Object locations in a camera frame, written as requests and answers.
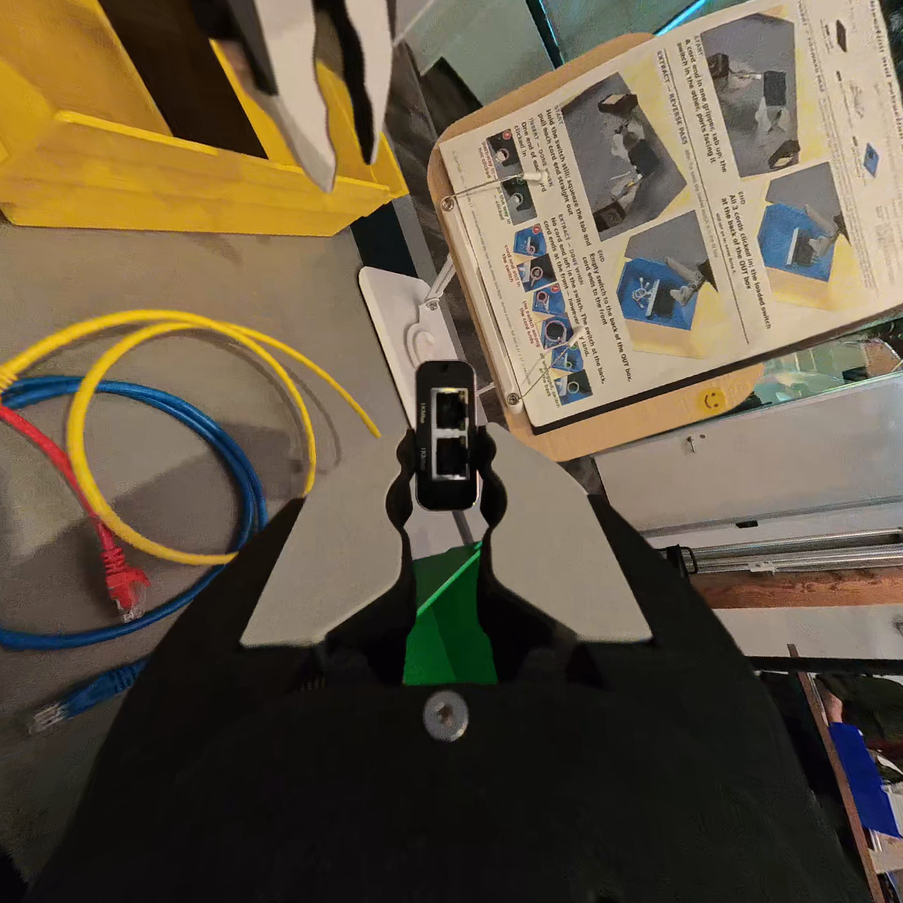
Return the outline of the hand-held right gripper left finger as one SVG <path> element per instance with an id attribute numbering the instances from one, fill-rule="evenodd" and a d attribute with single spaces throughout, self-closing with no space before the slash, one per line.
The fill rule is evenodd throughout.
<path id="1" fill-rule="evenodd" d="M 306 496 L 240 643 L 245 649 L 368 644 L 415 619 L 407 429 L 345 459 Z"/>

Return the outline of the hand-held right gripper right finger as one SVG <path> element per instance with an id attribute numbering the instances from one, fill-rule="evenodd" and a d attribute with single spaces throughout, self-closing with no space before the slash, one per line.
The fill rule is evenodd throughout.
<path id="1" fill-rule="evenodd" d="M 500 587 L 580 641 L 638 644 L 651 628 L 581 484 L 496 423 L 480 513 Z"/>

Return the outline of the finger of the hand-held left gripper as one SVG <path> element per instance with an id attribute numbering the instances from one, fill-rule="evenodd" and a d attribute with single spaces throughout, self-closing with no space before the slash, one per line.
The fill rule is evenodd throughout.
<path id="1" fill-rule="evenodd" d="M 344 79 L 362 156 L 376 163 L 388 104 L 393 60 L 391 2 L 344 1 L 341 38 Z"/>
<path id="2" fill-rule="evenodd" d="M 337 161 L 329 114 L 317 80 L 316 22 L 310 1 L 256 1 L 277 92 L 264 107 L 295 162 L 320 190 L 331 193 Z"/>

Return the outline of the yellow plastic bin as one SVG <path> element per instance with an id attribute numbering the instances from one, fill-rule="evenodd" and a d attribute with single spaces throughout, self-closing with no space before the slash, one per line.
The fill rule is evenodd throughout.
<path id="1" fill-rule="evenodd" d="M 17 225 L 330 237 L 408 194 L 317 63 L 332 191 L 294 160 L 190 2 L 2 2 L 2 213 Z"/>

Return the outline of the instruction sheet on wooden board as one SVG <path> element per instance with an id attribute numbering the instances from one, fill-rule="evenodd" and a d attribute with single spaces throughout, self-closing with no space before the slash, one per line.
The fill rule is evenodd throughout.
<path id="1" fill-rule="evenodd" d="M 578 458 L 901 316 L 901 2 L 748 2 L 458 121 L 428 184 L 510 431 Z"/>

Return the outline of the green plastic bin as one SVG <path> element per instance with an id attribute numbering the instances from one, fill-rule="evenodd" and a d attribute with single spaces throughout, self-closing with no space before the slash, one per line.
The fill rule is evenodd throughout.
<path id="1" fill-rule="evenodd" d="M 416 618 L 403 684 L 494 684 L 491 643 L 478 618 L 480 542 L 414 560 Z"/>

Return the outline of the black ethernet splitter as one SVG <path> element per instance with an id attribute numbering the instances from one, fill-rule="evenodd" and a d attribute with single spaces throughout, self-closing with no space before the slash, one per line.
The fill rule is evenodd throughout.
<path id="1" fill-rule="evenodd" d="M 471 509 L 480 494 L 475 372 L 462 360 L 429 360 L 414 387 L 416 500 L 434 513 Z"/>

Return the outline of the white stand base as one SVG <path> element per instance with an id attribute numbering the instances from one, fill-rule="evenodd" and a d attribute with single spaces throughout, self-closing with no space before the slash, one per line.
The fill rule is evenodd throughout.
<path id="1" fill-rule="evenodd" d="M 434 359 L 465 359 L 444 294 L 455 277 L 448 256 L 428 284 L 374 266 L 358 272 L 358 285 L 406 416 L 413 419 L 415 372 Z"/>

